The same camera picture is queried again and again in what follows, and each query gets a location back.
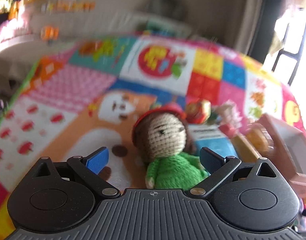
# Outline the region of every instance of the patchwork mat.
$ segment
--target patchwork mat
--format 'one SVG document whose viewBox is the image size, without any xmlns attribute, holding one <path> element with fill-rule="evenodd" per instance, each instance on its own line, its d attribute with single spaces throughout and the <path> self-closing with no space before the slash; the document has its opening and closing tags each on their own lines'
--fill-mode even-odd
<svg viewBox="0 0 306 240">
<path fill-rule="evenodd" d="M 305 132 L 296 100 L 261 64 L 231 49 L 154 36 L 105 36 L 43 57 L 0 121 L 0 240 L 14 227 L 9 194 L 41 156 L 54 162 L 105 146 L 99 176 L 123 191 L 145 187 L 132 145 L 137 118 L 153 104 L 197 98 L 236 103 L 242 119 L 269 113 Z"/>
</svg>

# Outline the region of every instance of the green knitted dress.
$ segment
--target green knitted dress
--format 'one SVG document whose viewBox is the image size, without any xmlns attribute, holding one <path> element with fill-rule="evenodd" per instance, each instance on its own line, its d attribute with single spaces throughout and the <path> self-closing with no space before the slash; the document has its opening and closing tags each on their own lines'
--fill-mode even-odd
<svg viewBox="0 0 306 240">
<path fill-rule="evenodd" d="M 207 177 L 200 169 L 200 158 L 187 153 L 156 158 L 150 163 L 146 179 L 153 178 L 154 188 L 182 188 L 188 190 Z"/>
</svg>

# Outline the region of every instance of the circular mount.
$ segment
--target circular mount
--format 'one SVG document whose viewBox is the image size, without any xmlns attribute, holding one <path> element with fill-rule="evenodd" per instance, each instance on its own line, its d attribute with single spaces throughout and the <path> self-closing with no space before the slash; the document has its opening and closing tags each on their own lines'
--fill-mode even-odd
<svg viewBox="0 0 306 240">
<path fill-rule="evenodd" d="M 240 194 L 240 202 L 254 210 L 267 210 L 277 203 L 276 196 L 268 190 L 249 189 Z"/>
<path fill-rule="evenodd" d="M 16 227 L 51 233 L 82 222 L 95 199 L 82 184 L 61 177 L 36 177 L 20 183 L 10 195 L 9 215 Z"/>
<path fill-rule="evenodd" d="M 297 196 L 286 181 L 264 178 L 246 178 L 220 187 L 213 196 L 216 213 L 247 231 L 269 232 L 289 226 L 299 210 Z"/>
</svg>

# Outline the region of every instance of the pink toy box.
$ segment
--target pink toy box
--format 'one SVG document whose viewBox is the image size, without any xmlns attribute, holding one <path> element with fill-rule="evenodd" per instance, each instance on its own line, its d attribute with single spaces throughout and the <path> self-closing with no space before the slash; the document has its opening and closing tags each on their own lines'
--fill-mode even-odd
<svg viewBox="0 0 306 240">
<path fill-rule="evenodd" d="M 306 137 L 286 122 L 264 114 L 258 121 L 274 141 L 271 160 L 299 197 L 306 197 Z"/>
</svg>

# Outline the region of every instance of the doll face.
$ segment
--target doll face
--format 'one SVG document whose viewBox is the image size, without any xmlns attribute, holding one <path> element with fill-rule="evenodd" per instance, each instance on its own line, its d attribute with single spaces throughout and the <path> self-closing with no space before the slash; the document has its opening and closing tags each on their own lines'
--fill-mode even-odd
<svg viewBox="0 0 306 240">
<path fill-rule="evenodd" d="M 148 140 L 153 158 L 176 155 L 185 147 L 185 127 L 173 114 L 160 114 L 150 123 Z"/>
</svg>

